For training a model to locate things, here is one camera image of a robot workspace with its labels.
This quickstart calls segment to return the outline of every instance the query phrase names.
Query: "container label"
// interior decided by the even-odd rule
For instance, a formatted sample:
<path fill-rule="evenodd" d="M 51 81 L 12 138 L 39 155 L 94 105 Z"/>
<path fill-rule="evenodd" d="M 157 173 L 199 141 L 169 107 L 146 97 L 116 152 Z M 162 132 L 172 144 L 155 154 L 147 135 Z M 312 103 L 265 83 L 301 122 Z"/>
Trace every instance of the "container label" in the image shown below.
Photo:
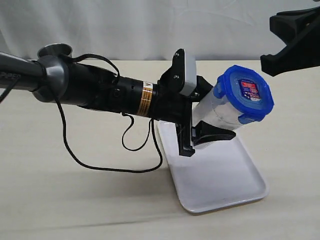
<path fill-rule="evenodd" d="M 149 107 L 151 104 L 152 99 L 152 92 L 153 92 L 154 85 L 152 83 L 143 82 L 143 90 L 140 100 L 139 109 L 137 112 L 138 116 L 146 117 L 149 112 Z"/>
<path fill-rule="evenodd" d="M 247 79 L 240 79 L 239 85 L 242 96 L 244 98 L 254 102 L 261 100 L 257 84 L 255 84 L 253 81 Z"/>

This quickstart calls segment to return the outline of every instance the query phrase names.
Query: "table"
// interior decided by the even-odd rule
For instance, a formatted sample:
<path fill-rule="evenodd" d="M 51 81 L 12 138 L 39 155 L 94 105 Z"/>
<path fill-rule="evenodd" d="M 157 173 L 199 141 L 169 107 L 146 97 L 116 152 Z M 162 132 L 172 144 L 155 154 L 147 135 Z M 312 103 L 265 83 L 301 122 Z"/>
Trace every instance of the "table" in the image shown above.
<path fill-rule="evenodd" d="M 100 61 L 87 64 L 108 67 Z M 115 61 L 122 76 L 155 82 L 169 61 Z M 198 61 L 212 84 L 238 64 L 259 73 L 258 61 Z M 146 174 L 98 172 L 77 165 L 62 141 L 57 106 L 14 90 L 0 105 L 0 239 L 224 239 L 320 238 L 319 68 L 261 73 L 275 107 L 240 135 L 269 183 L 262 201 L 193 216 L 180 206 L 168 166 Z M 123 149 L 130 119 L 64 106 L 71 148 L 97 166 L 144 169 L 158 163 L 149 140 Z M 148 119 L 136 117 L 125 142 L 144 141 Z"/>

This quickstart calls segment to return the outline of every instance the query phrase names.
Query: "plastic container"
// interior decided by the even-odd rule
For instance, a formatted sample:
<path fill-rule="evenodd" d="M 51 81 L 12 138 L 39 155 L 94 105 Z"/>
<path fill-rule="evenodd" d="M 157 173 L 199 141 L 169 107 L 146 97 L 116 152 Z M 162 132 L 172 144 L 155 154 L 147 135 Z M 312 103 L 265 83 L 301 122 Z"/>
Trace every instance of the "plastic container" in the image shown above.
<path fill-rule="evenodd" d="M 234 65 L 192 111 L 193 124 L 204 121 L 218 128 L 235 130 L 262 121 L 274 107 L 270 88 L 255 71 Z"/>

